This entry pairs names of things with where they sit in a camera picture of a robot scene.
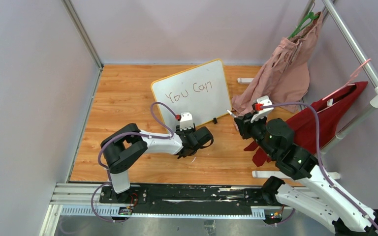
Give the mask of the yellow framed whiteboard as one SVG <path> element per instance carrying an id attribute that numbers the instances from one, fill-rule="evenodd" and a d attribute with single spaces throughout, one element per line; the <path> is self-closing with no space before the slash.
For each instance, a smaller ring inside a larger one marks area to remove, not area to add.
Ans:
<path id="1" fill-rule="evenodd" d="M 151 91 L 155 101 L 166 104 L 174 113 L 190 112 L 196 126 L 232 110 L 221 59 L 156 80 L 151 84 Z"/>

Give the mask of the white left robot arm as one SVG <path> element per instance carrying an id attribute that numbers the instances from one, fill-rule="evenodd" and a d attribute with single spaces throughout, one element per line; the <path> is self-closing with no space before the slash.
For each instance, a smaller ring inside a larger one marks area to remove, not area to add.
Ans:
<path id="1" fill-rule="evenodd" d="M 214 137 L 207 127 L 152 133 L 130 123 L 100 144 L 98 163 L 108 175 L 112 197 L 126 203 L 131 197 L 128 169 L 144 154 L 164 153 L 184 158 L 209 147 Z"/>

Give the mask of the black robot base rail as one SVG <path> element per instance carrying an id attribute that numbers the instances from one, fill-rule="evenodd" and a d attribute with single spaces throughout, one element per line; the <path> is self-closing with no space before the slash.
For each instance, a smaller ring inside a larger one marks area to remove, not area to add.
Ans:
<path id="1" fill-rule="evenodd" d="M 57 184 L 50 203 L 61 216 L 95 216 L 107 222 L 130 218 L 258 219 L 279 224 L 296 210 L 324 226 L 339 220 L 310 190 L 280 181 L 262 187 L 137 184 L 117 194 L 110 186 Z"/>

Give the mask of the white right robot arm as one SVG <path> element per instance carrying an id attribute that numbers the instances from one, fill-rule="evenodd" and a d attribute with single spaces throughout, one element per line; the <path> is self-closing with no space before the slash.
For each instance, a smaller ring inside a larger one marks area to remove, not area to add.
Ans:
<path id="1" fill-rule="evenodd" d="M 318 200 L 271 176 L 262 187 L 267 205 L 288 205 L 322 224 L 337 236 L 378 236 L 378 209 L 372 209 L 342 188 L 318 164 L 318 159 L 294 143 L 295 132 L 281 120 L 267 121 L 259 113 L 234 118 L 243 139 L 254 139 L 286 176 L 309 188 Z"/>

